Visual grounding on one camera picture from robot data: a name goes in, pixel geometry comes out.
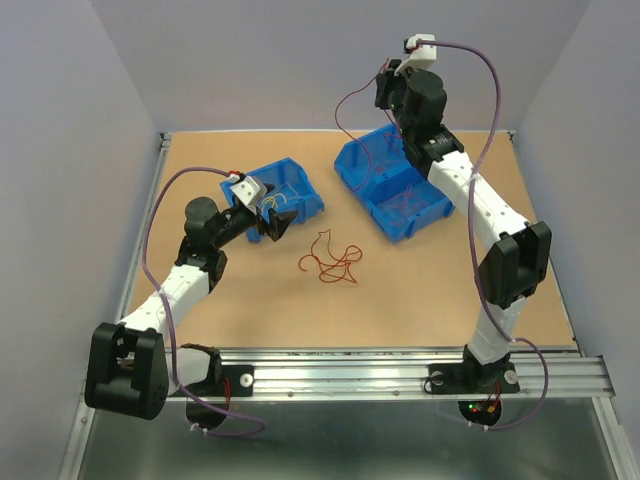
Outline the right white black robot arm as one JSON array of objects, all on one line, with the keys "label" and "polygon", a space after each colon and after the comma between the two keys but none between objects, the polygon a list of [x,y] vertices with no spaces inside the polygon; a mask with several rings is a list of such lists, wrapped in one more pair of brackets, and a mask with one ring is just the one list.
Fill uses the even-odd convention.
[{"label": "right white black robot arm", "polygon": [[518,391],[510,348],[526,300],[545,279],[552,233],[514,210],[476,171],[459,139],[443,124],[447,101],[435,73],[394,59],[376,77],[376,107],[390,111],[404,153],[420,175],[467,218],[474,283],[481,310],[458,363],[433,365],[425,390],[476,394],[499,386]]}]

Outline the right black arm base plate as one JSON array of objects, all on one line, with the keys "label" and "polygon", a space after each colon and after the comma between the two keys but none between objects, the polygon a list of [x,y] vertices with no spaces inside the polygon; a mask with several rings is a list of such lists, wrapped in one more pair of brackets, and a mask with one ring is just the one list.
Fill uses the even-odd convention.
[{"label": "right black arm base plate", "polygon": [[508,372],[515,372],[514,365],[478,366],[473,362],[441,363],[428,366],[423,390],[432,395],[481,396],[500,390],[502,394],[520,392],[517,376],[507,379]]}]

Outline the small blue plastic bin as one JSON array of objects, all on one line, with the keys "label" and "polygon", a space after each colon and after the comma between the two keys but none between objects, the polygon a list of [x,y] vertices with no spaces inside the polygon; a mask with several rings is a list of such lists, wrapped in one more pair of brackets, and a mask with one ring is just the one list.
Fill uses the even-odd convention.
[{"label": "small blue plastic bin", "polygon": [[277,212],[297,211],[298,216],[290,226],[305,223],[325,208],[324,201],[313,187],[304,168],[289,157],[249,172],[232,172],[228,179],[220,184],[228,203],[227,208],[240,202],[230,187],[245,175],[259,179],[267,187],[267,194],[259,203],[256,212],[257,223],[245,232],[251,243],[259,243],[264,237],[269,238],[265,230],[270,208]]}]

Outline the large blue divided bin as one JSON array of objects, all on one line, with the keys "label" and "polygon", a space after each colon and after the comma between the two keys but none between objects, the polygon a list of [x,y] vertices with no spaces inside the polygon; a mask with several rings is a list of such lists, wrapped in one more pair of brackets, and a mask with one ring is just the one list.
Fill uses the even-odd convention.
[{"label": "large blue divided bin", "polygon": [[451,201],[410,165],[391,124],[345,143],[334,170],[393,244],[454,211]]}]

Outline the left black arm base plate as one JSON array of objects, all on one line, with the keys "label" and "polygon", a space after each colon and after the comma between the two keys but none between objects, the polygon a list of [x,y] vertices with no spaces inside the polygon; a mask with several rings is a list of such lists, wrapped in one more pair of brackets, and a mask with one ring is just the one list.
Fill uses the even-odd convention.
[{"label": "left black arm base plate", "polygon": [[199,383],[187,385],[186,388],[199,397],[222,398],[225,395],[225,387],[230,387],[231,398],[247,398],[253,396],[253,380],[255,368],[250,364],[225,365],[221,367],[221,373],[216,383],[204,380]]}]

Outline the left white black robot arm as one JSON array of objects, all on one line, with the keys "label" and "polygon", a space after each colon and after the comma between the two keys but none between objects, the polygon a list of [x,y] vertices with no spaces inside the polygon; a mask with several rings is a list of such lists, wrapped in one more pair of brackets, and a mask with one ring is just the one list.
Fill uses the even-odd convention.
[{"label": "left white black robot arm", "polygon": [[167,278],[132,313],[94,330],[86,404],[152,420],[180,387],[193,386],[202,394],[227,392],[229,382],[216,348],[185,344],[167,353],[165,345],[174,339],[179,322],[220,282],[227,264],[225,245],[251,228],[277,241],[297,215],[274,209],[262,215],[241,202],[219,210],[208,197],[190,201],[185,235]]}]

